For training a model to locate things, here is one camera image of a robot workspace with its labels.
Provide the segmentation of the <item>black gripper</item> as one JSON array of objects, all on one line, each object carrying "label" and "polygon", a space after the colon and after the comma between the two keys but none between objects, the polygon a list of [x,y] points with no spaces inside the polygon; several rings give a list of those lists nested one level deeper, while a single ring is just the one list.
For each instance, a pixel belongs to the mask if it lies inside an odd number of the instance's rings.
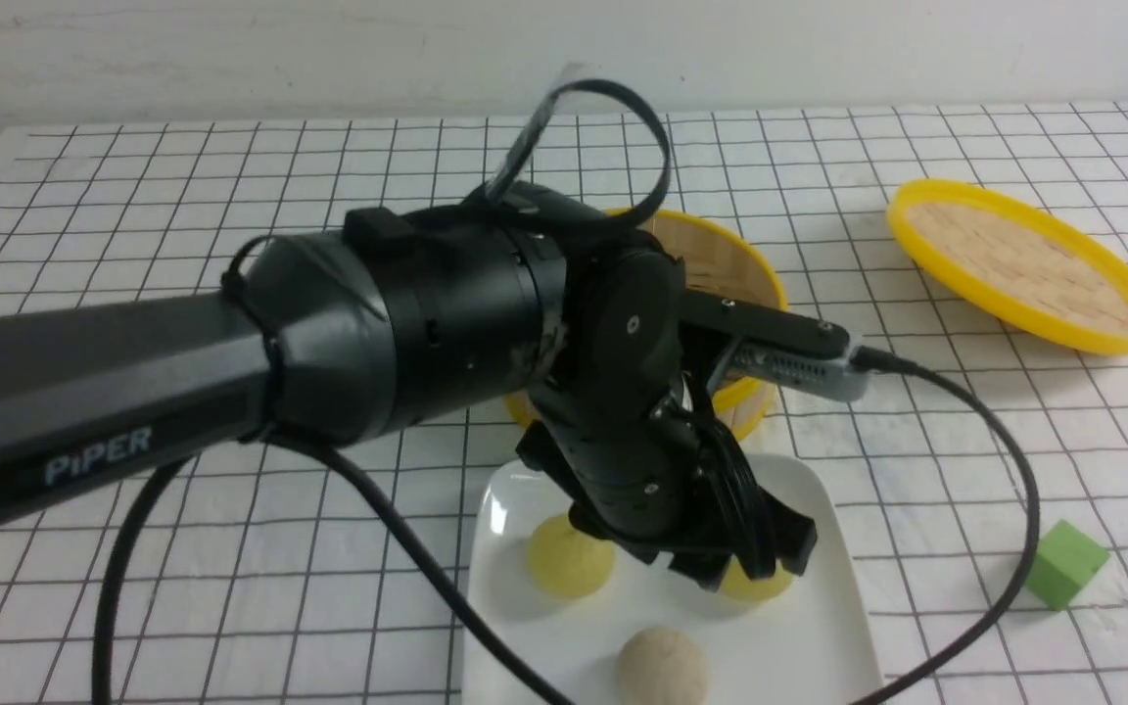
[{"label": "black gripper", "polygon": [[564,347],[528,389],[538,418],[515,449],[572,501],[569,521],[704,590],[732,565],[751,580],[803,575],[816,519],[760,485],[684,364],[681,261],[622,247],[570,275]]}]

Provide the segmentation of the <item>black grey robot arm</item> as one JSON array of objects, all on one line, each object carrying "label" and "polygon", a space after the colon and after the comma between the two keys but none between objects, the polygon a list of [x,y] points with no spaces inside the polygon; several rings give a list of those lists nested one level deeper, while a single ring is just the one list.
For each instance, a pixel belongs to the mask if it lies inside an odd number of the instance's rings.
[{"label": "black grey robot arm", "polygon": [[515,453],[578,530],[708,590],[729,559],[801,575],[816,522],[711,415],[682,259],[641,224],[520,182],[497,212],[350,212],[215,293],[0,316],[0,526],[220,443],[359,446],[525,390]]}]

